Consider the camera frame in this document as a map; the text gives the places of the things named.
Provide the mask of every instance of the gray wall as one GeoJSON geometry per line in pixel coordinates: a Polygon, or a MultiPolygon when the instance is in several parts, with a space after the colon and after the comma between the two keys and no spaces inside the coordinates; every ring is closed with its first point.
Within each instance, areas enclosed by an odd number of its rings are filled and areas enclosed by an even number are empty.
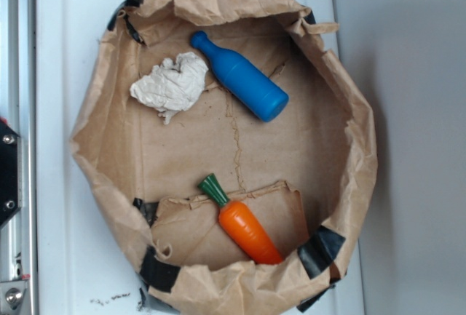
{"type": "Polygon", "coordinates": [[[376,115],[366,315],[465,314],[466,0],[334,3],[341,60],[376,115]]]}

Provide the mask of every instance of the bottle neck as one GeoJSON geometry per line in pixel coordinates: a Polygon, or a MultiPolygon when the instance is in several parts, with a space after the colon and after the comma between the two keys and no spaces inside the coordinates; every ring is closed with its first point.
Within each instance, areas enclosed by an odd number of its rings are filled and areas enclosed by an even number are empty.
{"type": "Polygon", "coordinates": [[[216,56],[221,51],[220,47],[216,46],[207,38],[199,42],[198,49],[207,55],[209,59],[216,56]]]}

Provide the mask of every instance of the white tissue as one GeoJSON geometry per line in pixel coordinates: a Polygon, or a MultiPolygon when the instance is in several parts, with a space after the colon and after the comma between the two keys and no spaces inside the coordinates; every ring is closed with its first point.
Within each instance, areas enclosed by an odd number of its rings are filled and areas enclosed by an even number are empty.
{"type": "Polygon", "coordinates": [[[130,93],[140,103],[155,108],[164,124],[179,111],[189,110],[205,88],[208,67],[193,52],[181,53],[176,64],[165,58],[161,65],[154,65],[150,75],[143,76],[131,85],[130,93]]]}

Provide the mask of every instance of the toy bottle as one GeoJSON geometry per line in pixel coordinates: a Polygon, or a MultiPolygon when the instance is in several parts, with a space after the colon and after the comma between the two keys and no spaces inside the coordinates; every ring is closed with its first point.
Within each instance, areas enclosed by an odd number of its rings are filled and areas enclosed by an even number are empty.
{"type": "Polygon", "coordinates": [[[240,53],[216,46],[204,31],[196,32],[191,45],[204,53],[217,79],[262,121],[273,120],[289,97],[240,53]]]}

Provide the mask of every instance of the toy carrot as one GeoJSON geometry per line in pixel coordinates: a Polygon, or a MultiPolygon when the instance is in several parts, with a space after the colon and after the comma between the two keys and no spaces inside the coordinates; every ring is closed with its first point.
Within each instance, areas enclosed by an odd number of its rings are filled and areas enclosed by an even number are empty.
{"type": "Polygon", "coordinates": [[[230,201],[212,173],[198,186],[220,206],[218,222],[230,237],[256,262],[278,264],[283,258],[248,206],[230,201]]]}

